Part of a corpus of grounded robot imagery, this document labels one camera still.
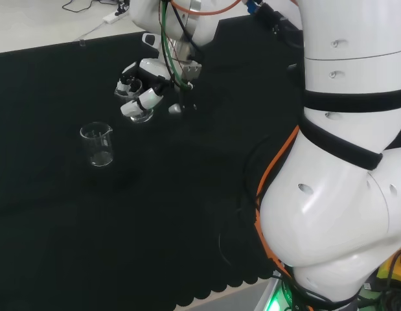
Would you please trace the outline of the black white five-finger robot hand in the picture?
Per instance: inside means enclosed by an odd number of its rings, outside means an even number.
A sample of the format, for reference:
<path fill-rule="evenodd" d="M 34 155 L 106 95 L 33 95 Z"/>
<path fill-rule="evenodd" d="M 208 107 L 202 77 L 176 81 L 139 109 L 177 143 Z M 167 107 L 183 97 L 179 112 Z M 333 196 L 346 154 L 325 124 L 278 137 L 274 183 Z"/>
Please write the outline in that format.
<path fill-rule="evenodd" d="M 115 96 L 121 102 L 123 116 L 139 124 L 153 117 L 154 108 L 172 86 L 171 74 L 162 56 L 143 58 L 122 71 Z"/>

